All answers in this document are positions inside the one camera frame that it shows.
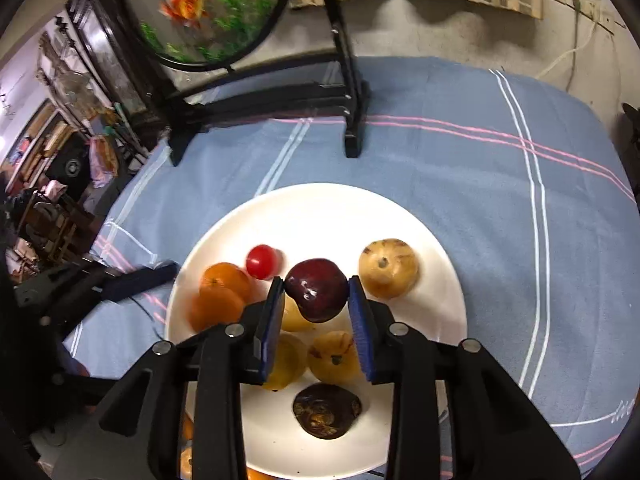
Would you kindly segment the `large orange mandarin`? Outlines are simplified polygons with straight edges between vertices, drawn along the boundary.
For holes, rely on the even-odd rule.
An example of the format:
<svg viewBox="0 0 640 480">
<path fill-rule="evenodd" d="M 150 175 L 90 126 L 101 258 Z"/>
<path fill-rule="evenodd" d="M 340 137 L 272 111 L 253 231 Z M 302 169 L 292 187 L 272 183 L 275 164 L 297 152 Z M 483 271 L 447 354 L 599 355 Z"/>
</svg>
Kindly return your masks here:
<svg viewBox="0 0 640 480">
<path fill-rule="evenodd" d="M 230 262 L 215 263 L 203 273 L 200 289 L 204 290 L 215 286 L 228 288 L 247 304 L 257 298 L 253 279 L 242 268 Z"/>
</svg>

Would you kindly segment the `small red cherry tomato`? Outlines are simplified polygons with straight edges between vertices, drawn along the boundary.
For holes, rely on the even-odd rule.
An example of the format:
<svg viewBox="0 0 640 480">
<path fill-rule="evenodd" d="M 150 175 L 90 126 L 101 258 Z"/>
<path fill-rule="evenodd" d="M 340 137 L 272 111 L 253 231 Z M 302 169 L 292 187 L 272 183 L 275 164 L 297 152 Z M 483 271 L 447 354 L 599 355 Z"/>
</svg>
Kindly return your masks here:
<svg viewBox="0 0 640 480">
<path fill-rule="evenodd" d="M 253 247 L 245 258 L 245 270 L 256 280 L 269 280 L 280 270 L 281 258 L 277 249 L 261 244 Z"/>
</svg>

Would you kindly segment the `dark brown mangosteen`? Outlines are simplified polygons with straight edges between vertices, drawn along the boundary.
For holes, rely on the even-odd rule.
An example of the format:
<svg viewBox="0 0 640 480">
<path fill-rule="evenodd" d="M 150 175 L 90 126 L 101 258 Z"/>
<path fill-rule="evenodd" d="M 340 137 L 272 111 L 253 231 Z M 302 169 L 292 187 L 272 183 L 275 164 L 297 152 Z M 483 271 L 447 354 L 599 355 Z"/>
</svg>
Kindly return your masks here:
<svg viewBox="0 0 640 480">
<path fill-rule="evenodd" d="M 362 413 L 362 403 L 349 390 L 317 382 L 295 397 L 292 409 L 307 434 L 321 440 L 334 440 L 352 428 Z"/>
</svg>

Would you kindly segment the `dark purple plum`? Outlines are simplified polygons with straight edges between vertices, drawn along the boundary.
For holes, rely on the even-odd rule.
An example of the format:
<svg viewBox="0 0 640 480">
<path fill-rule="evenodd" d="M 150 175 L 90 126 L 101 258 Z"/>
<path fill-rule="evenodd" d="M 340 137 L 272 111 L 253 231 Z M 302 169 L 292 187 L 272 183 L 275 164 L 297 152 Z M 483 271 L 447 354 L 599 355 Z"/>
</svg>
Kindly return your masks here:
<svg viewBox="0 0 640 480">
<path fill-rule="evenodd" d="M 346 276 L 331 260 L 314 258 L 297 263 L 284 280 L 285 292 L 300 315 L 311 323 L 325 323 L 343 310 L 349 296 Z"/>
</svg>

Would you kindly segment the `large tan spotted fruit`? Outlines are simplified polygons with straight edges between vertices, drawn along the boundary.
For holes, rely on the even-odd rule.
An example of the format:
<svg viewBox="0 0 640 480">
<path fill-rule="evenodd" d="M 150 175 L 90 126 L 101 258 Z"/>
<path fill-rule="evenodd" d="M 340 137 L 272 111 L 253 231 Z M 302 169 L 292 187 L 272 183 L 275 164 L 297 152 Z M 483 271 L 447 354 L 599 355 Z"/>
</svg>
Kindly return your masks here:
<svg viewBox="0 0 640 480">
<path fill-rule="evenodd" d="M 363 289 L 369 295 L 393 299 L 404 296 L 416 284 L 419 260 L 403 240 L 375 240 L 360 254 L 358 275 Z"/>
</svg>

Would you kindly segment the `tan round fruit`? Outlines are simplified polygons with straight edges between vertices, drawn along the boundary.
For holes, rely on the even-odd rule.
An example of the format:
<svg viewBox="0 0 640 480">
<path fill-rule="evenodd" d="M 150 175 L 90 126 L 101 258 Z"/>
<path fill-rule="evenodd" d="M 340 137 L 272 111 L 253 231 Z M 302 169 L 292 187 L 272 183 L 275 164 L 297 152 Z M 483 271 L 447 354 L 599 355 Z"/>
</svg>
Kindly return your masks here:
<svg viewBox="0 0 640 480">
<path fill-rule="evenodd" d="M 306 333 L 314 330 L 314 323 L 303 317 L 296 302 L 288 295 L 284 296 L 282 330 L 290 333 Z"/>
</svg>

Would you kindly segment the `tan spotted passion fruit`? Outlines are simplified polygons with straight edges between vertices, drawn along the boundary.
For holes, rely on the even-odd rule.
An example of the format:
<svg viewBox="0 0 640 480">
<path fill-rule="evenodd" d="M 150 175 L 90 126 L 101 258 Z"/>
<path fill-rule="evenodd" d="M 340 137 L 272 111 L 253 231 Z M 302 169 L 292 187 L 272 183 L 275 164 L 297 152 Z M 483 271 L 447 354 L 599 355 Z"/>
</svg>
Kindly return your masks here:
<svg viewBox="0 0 640 480">
<path fill-rule="evenodd" d="M 326 384 L 346 384 L 361 373 L 354 337 L 344 330 L 314 338 L 307 350 L 307 362 L 311 374 Z"/>
</svg>

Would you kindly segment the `blue plaid tablecloth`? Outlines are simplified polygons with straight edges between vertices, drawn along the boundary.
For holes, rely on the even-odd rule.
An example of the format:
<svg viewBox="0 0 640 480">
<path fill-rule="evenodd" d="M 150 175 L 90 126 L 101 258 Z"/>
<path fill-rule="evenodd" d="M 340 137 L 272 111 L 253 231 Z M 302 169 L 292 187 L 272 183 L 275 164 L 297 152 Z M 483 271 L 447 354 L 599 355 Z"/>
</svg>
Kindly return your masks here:
<svg viewBox="0 0 640 480">
<path fill-rule="evenodd" d="M 532 398 L 582 474 L 637 408 L 639 213 L 584 103 L 548 84 L 438 58 L 362 58 L 364 149 L 337 118 L 268 120 L 166 145 L 108 211 L 93 255 L 127 270 L 183 261 L 236 206 L 293 184 L 366 188 L 437 237 L 472 337 Z"/>
</svg>

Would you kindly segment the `dark wooden cabinet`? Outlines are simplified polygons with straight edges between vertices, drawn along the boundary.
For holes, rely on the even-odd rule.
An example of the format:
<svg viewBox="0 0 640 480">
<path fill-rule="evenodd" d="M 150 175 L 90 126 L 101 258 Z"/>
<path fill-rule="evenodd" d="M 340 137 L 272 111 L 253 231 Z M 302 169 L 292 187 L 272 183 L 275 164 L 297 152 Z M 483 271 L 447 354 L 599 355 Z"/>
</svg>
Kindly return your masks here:
<svg viewBox="0 0 640 480">
<path fill-rule="evenodd" d="M 167 127 L 152 96 L 168 81 L 119 17 L 116 0 L 67 0 L 66 12 L 102 91 L 120 104 L 141 143 L 151 146 Z"/>
</svg>

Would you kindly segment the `black framed round goldfish screen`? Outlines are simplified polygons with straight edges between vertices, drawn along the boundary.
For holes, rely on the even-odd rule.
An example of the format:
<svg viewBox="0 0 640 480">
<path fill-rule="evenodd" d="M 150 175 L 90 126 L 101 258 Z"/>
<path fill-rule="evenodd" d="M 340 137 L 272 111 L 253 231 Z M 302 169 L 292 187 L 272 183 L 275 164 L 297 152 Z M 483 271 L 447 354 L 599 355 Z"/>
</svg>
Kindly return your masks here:
<svg viewBox="0 0 640 480">
<path fill-rule="evenodd" d="M 151 101 L 169 127 L 173 165 L 179 165 L 192 140 L 210 127 L 227 127 L 266 118 L 341 116 L 344 152 L 360 156 L 362 123 L 369 88 L 352 55 L 340 0 L 322 0 L 333 46 L 242 66 L 276 29 L 290 0 L 116 0 L 128 34 L 155 62 L 183 73 L 213 73 L 212 79 L 179 90 L 166 82 Z M 207 90 L 296 68 L 334 63 L 337 84 L 303 81 L 227 96 L 205 104 L 190 98 Z"/>
</svg>

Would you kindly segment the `wall power strip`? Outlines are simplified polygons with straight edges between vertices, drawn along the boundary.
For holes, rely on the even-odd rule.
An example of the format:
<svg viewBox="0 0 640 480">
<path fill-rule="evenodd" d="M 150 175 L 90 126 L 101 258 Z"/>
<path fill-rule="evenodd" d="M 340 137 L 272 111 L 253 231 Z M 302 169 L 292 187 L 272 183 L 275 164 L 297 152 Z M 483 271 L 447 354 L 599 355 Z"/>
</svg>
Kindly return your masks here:
<svg viewBox="0 0 640 480">
<path fill-rule="evenodd" d="M 595 21 L 601 28 L 614 35 L 619 28 L 626 29 L 627 26 L 621 18 L 606 8 L 599 0 L 553 0 L 568 6 L 579 14 L 582 14 L 591 21 Z"/>
</svg>

